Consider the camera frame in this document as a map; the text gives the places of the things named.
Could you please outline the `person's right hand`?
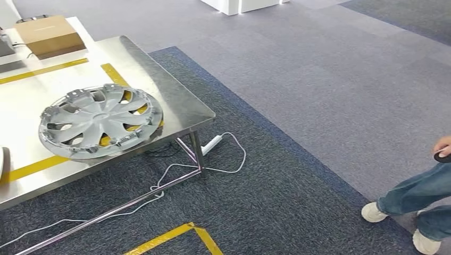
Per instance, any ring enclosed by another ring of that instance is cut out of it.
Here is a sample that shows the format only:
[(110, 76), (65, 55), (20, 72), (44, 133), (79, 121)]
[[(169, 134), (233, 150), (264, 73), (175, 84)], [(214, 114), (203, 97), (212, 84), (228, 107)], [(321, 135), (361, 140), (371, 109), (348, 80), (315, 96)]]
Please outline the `person's right hand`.
[(433, 146), (434, 155), (444, 158), (450, 155), (450, 136), (440, 138)]

